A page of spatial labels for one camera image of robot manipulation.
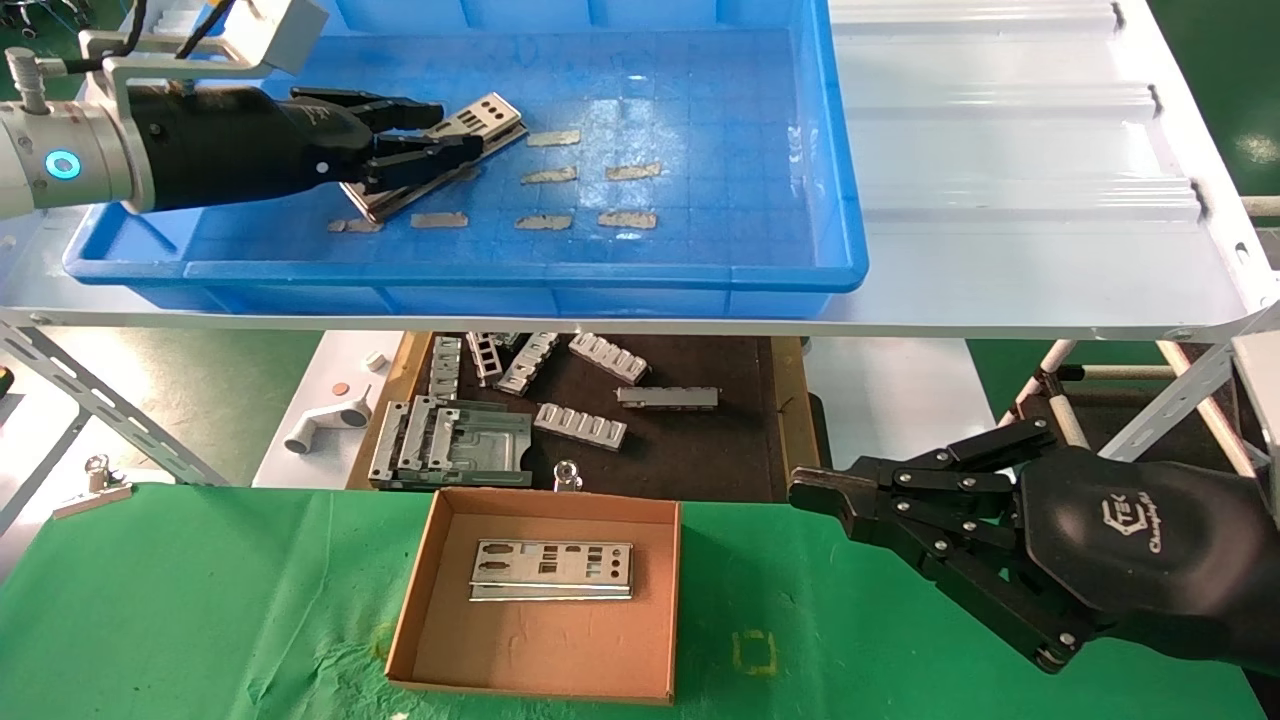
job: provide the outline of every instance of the metal plate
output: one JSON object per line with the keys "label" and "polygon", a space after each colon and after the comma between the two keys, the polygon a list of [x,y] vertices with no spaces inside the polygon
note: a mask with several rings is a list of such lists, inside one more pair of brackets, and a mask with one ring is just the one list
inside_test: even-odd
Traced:
{"label": "metal plate", "polygon": [[631,543],[481,539],[471,584],[626,588],[631,585]]}
{"label": "metal plate", "polygon": [[553,402],[538,406],[534,427],[614,452],[622,447],[622,439],[627,434],[626,423],[561,407]]}
{"label": "metal plate", "polygon": [[627,384],[636,384],[649,372],[649,363],[644,357],[632,355],[594,333],[579,333],[568,342],[568,350]]}

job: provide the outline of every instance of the blue crate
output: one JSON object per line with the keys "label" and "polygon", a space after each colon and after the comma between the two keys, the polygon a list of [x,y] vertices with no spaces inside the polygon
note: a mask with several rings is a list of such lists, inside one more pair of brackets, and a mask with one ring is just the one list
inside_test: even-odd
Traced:
{"label": "blue crate", "polygon": [[[91,211],[64,258],[86,283],[170,309],[234,314],[805,318],[867,273],[824,0],[321,0],[325,35],[292,85],[369,90],[454,111],[497,91],[531,132],[480,177],[380,233],[335,186],[280,200],[133,217]],[[662,163],[608,182],[605,165]],[[576,164],[577,182],[521,186]],[[646,210],[652,231],[602,228]],[[463,211],[460,229],[410,214]],[[535,213],[563,232],[517,231]]]}

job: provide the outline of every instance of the black cable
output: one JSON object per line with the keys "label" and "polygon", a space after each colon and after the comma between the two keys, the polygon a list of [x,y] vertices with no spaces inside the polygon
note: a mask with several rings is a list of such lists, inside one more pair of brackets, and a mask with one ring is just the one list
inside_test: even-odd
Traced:
{"label": "black cable", "polygon": [[[115,50],[108,51],[104,56],[123,58],[133,49],[138,46],[138,38],[142,37],[142,27],[147,20],[147,0],[133,0],[133,24],[129,26],[129,36],[124,40],[124,45]],[[67,65],[67,74],[76,76],[81,73],[95,73],[102,69],[102,58],[76,58],[73,60],[63,60]]]}
{"label": "black cable", "polygon": [[200,23],[200,26],[196,27],[195,32],[191,33],[191,37],[187,38],[187,42],[182,44],[182,47],[178,49],[178,53],[174,55],[174,59],[186,60],[187,56],[191,55],[192,50],[196,49],[196,45],[198,45],[200,41],[204,40],[206,35],[209,35],[209,31],[214,29],[214,26],[218,24],[218,20],[223,19],[223,17],[228,13],[228,10],[232,9],[232,5],[234,4],[236,0],[218,0],[218,4],[214,5],[214,12],[209,13],[209,15],[205,18],[205,22]]}

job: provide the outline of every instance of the white shelf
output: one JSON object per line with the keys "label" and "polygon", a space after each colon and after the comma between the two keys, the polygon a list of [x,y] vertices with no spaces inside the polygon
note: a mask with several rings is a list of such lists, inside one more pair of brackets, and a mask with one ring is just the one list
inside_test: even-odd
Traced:
{"label": "white shelf", "polygon": [[1206,328],[1194,337],[1225,340],[1280,297],[1144,0],[831,6],[872,270],[861,290],[837,297],[818,319],[165,311],[65,275],[61,252],[82,209],[49,213],[12,247],[0,241],[0,316],[18,324],[1105,340]]}

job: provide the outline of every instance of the logo on robot hand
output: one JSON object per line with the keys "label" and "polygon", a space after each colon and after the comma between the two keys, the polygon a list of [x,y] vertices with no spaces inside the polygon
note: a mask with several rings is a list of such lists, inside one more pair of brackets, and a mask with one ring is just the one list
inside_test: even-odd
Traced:
{"label": "logo on robot hand", "polygon": [[1160,515],[1156,510],[1156,503],[1144,492],[1139,492],[1138,500],[1134,502],[1130,502],[1123,495],[1112,495],[1103,500],[1102,521],[1124,537],[1151,529],[1151,539],[1147,542],[1147,550],[1153,553],[1164,550]]}

